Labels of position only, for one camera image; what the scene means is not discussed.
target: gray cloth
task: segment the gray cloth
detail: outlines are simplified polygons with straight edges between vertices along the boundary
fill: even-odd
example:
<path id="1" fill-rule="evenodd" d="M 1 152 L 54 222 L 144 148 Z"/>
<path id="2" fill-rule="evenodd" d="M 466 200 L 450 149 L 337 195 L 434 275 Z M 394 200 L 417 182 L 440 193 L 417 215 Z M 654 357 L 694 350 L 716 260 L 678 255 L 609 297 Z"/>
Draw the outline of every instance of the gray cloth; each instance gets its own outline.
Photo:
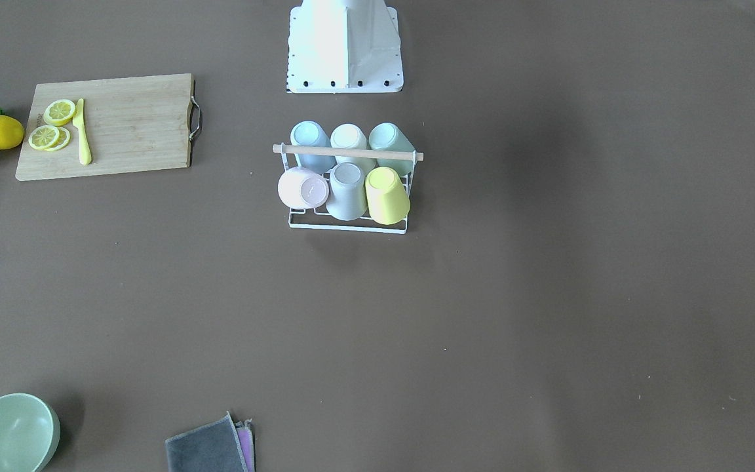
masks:
<path id="1" fill-rule="evenodd" d="M 165 441 L 170 472 L 249 472 L 227 413 L 220 421 Z"/>

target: cup rack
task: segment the cup rack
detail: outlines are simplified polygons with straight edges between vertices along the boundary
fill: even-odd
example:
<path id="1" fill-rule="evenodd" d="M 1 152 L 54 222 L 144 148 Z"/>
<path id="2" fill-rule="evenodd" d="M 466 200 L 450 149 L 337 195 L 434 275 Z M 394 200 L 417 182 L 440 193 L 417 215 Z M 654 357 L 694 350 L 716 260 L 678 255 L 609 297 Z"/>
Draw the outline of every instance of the cup rack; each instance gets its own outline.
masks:
<path id="1" fill-rule="evenodd" d="M 425 155 L 420 152 L 397 152 L 397 151 L 377 151 L 371 149 L 336 149 L 336 147 L 311 147 L 311 146 L 289 146 L 288 144 L 273 144 L 273 153 L 281 154 L 281 162 L 284 170 L 296 165 L 296 158 L 293 158 L 293 165 L 287 158 L 287 155 L 296 155 L 297 153 L 312 153 L 312 155 L 344 155 L 347 157 L 366 157 L 370 159 L 400 159 L 401 161 L 413 161 L 413 170 L 406 176 L 401 176 L 401 184 L 407 191 L 407 197 L 413 188 L 413 175 L 416 173 L 416 163 L 423 161 Z M 324 173 L 324 179 L 329 180 L 330 174 Z M 336 231 L 363 231 L 367 233 L 407 233 L 408 217 L 392 225 L 378 224 L 374 219 L 369 217 L 368 211 L 360 218 L 353 221 L 339 221 L 332 217 L 326 211 L 324 205 L 312 210 L 288 209 L 287 224 L 290 227 L 299 227 L 303 229 L 332 229 Z"/>

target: cup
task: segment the cup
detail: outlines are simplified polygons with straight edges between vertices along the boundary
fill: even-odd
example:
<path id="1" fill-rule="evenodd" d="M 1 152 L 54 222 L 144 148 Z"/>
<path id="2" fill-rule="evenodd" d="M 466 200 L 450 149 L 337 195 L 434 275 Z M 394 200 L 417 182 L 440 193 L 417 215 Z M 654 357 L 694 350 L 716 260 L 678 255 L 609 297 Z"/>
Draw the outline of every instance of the cup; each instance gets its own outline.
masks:
<path id="1" fill-rule="evenodd" d="M 315 121 L 303 121 L 293 126 L 290 131 L 290 143 L 293 146 L 330 147 L 328 135 Z M 312 153 L 297 153 L 296 162 L 300 167 L 306 167 L 317 174 L 324 174 L 336 165 L 334 156 Z"/>
<path id="2" fill-rule="evenodd" d="M 291 167 L 279 177 L 279 198 L 296 210 L 321 206 L 328 193 L 328 182 L 305 167 Z"/>
<path id="3" fill-rule="evenodd" d="M 366 212 L 366 177 L 360 167 L 351 162 L 337 164 L 330 170 L 330 194 L 326 208 L 330 215 L 342 221 L 351 221 Z"/>
<path id="4" fill-rule="evenodd" d="M 411 152 L 416 150 L 410 140 L 404 136 L 404 133 L 392 123 L 380 123 L 375 126 L 372 132 L 369 132 L 369 147 L 379 151 L 399 151 L 410 152 L 409 161 L 399 161 L 398 159 L 378 159 L 377 165 L 380 167 L 392 167 L 399 176 L 406 176 L 413 170 L 413 157 Z"/>
<path id="5" fill-rule="evenodd" d="M 392 167 L 377 167 L 366 176 L 366 202 L 380 224 L 396 224 L 410 212 L 410 197 Z"/>
<path id="6" fill-rule="evenodd" d="M 352 125 L 351 123 L 336 127 L 330 134 L 330 147 L 339 149 L 369 149 L 366 135 L 356 125 Z M 360 167 L 364 175 L 368 174 L 369 170 L 374 169 L 377 165 L 375 159 L 366 157 L 336 156 L 337 164 L 342 164 L 343 162 L 351 162 L 351 164 Z"/>

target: cutting board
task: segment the cutting board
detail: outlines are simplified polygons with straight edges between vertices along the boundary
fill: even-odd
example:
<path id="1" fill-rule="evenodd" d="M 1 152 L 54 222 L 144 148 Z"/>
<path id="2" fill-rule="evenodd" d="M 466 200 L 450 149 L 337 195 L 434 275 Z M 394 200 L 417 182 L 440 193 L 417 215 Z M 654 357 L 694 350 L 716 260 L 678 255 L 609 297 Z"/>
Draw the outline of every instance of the cutting board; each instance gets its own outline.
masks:
<path id="1" fill-rule="evenodd" d="M 39 84 L 33 93 L 16 178 L 61 179 L 188 167 L 193 94 L 192 74 Z M 82 165 L 78 160 L 78 131 L 71 122 L 65 126 L 71 142 L 63 149 L 50 152 L 28 144 L 29 134 L 45 125 L 45 108 L 61 98 L 84 99 L 92 164 Z"/>

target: lemon slice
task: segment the lemon slice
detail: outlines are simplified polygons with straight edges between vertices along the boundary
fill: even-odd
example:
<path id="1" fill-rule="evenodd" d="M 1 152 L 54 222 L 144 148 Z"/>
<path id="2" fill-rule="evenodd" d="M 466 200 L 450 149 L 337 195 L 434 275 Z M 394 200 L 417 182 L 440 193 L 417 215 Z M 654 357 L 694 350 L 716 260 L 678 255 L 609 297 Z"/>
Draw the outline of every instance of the lemon slice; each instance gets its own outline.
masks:
<path id="1" fill-rule="evenodd" d="M 65 125 L 73 116 L 75 116 L 75 102 L 66 99 L 52 102 L 43 113 L 45 122 L 54 126 Z"/>
<path id="2" fill-rule="evenodd" d="M 56 143 L 53 144 L 53 146 L 46 147 L 45 150 L 47 151 L 57 151 L 60 149 L 63 149 L 66 147 L 66 144 L 69 144 L 69 141 L 71 141 L 71 132 L 69 132 L 66 128 L 58 128 L 60 129 L 60 138 L 57 140 Z"/>
<path id="3" fill-rule="evenodd" d="M 43 125 L 34 129 L 28 137 L 28 144 L 34 149 L 48 149 L 60 139 L 60 128 Z"/>

